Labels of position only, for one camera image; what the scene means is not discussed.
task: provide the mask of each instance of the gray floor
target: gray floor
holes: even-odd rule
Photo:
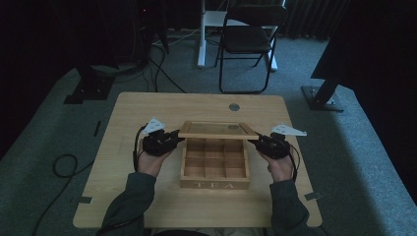
[[[186,92],[219,93],[218,68],[212,66],[216,46],[208,44],[207,65],[198,69],[198,44],[193,39],[171,44],[162,69]],[[279,69],[271,74],[263,93],[283,96],[293,126],[308,133],[298,142],[313,188],[324,195],[318,200],[323,227],[329,235],[417,235],[416,205],[353,91],[337,88],[335,95],[345,109],[342,113],[309,109],[301,86],[322,84],[321,80],[310,80],[310,76],[326,45],[315,39],[281,38],[275,52]],[[160,62],[160,51],[153,49],[151,58]],[[115,72],[107,67],[96,68]],[[261,83],[255,78],[264,70],[261,64],[258,68],[233,66],[228,71],[233,72],[227,79],[239,80],[243,88]],[[54,159],[64,153],[73,154],[78,158],[79,170],[93,161],[117,95],[122,91],[152,91],[150,78],[155,74],[155,67],[151,67],[143,74],[120,76],[107,100],[87,100],[79,105],[63,104],[78,83],[77,71],[56,83],[0,162],[0,235],[32,233],[42,212],[67,181],[54,175]],[[157,84],[159,92],[181,92],[161,73]],[[98,121],[101,126],[95,133]],[[71,173],[72,166],[66,158],[57,169]],[[89,169],[72,179],[42,219],[37,235],[93,235],[93,229],[77,229],[72,224],[76,201],[88,176]]]

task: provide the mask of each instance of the stand base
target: stand base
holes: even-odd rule
[[[64,104],[83,104],[84,100],[107,99],[115,78],[103,75],[97,76],[100,79],[100,83],[97,85],[96,90],[85,90],[83,80],[80,80],[76,89],[74,90],[74,93],[67,96]]]
[[[343,112],[344,109],[340,105],[337,96],[334,94],[326,104],[319,104],[315,101],[315,96],[320,87],[301,87],[304,96],[307,99],[311,110],[322,110],[322,111],[336,111]]]

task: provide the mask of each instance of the chair backrest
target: chair backrest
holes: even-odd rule
[[[254,27],[280,28],[286,16],[287,10],[280,5],[238,5],[227,11],[223,26],[226,27],[228,20],[235,20]]]

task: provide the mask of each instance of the chair seat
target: chair seat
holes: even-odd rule
[[[261,27],[227,27],[224,33],[224,49],[229,53],[267,53],[269,37]]]

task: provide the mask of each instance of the black chair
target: black chair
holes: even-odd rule
[[[215,65],[220,60],[219,89],[223,93],[246,94],[261,93],[268,86],[269,72],[276,45],[276,34],[282,28],[287,10],[280,5],[237,5],[230,8],[223,22],[220,43]],[[230,25],[231,20],[243,23],[243,26]],[[259,57],[224,57],[224,50],[230,54],[260,54]],[[270,53],[265,85],[259,90],[226,91],[222,87],[223,60],[258,59],[256,67],[264,55]]]

